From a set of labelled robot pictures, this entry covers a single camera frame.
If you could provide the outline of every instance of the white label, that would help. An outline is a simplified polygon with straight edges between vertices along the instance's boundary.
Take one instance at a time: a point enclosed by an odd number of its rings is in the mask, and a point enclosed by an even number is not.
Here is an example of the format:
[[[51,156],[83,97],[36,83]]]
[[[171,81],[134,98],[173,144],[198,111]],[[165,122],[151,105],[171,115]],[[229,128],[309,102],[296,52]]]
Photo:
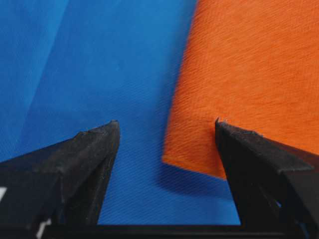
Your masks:
[[[1,202],[1,199],[3,198],[5,192],[6,192],[6,188],[5,187],[0,187],[0,202]]]
[[[47,226],[47,225],[51,225],[52,222],[51,222],[51,218],[49,218],[46,222],[42,222],[40,223],[40,227],[39,227],[39,230],[36,234],[36,238],[37,239],[41,239],[42,238],[42,235],[44,233],[44,228]]]

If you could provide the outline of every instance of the blue fabric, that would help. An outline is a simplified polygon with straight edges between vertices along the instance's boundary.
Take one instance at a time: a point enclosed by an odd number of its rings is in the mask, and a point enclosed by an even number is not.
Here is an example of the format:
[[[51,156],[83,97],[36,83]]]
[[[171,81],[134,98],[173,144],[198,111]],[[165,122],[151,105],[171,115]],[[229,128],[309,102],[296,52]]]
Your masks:
[[[238,224],[225,181],[160,161],[194,7],[0,1],[0,161],[117,119],[100,224]]]

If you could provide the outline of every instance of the textured surface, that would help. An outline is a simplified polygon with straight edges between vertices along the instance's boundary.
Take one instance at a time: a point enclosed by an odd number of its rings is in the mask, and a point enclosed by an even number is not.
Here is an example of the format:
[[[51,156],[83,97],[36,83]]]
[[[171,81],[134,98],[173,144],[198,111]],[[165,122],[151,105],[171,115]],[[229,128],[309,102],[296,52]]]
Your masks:
[[[286,150],[282,150],[281,147],[278,147],[275,143],[271,143],[271,141],[260,136],[256,132],[234,127],[225,122],[216,121],[215,123],[215,141],[217,148],[218,145],[223,143],[223,140],[220,140],[220,143],[216,140],[216,138],[218,138],[218,129],[220,131],[222,129],[224,134],[230,135],[233,139],[238,141],[242,147],[251,151],[255,157],[263,160],[263,163],[267,164],[267,166],[277,174],[289,171],[307,171],[314,169],[312,165],[304,162],[302,158],[299,158]]]
[[[225,177],[214,121],[319,153],[319,2],[200,0],[164,162]]]
[[[118,120],[101,224],[235,224],[228,184],[161,162],[194,0],[0,1],[0,160]]]

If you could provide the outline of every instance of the blue cloth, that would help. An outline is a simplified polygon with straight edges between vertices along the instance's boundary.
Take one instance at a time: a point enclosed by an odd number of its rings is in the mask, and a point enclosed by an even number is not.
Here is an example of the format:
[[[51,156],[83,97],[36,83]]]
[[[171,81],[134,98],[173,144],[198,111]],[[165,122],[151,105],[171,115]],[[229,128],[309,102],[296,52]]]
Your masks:
[[[238,224],[227,182],[160,161],[194,7],[0,1],[0,161],[116,119],[100,224]]]

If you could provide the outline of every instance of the orange fabric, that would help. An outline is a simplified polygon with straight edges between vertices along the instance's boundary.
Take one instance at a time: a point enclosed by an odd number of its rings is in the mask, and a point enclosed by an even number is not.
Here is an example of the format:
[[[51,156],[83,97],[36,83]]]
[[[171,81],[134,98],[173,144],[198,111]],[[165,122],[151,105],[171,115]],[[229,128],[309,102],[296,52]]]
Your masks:
[[[163,161],[225,178],[218,117],[319,154],[319,1],[199,0]]]

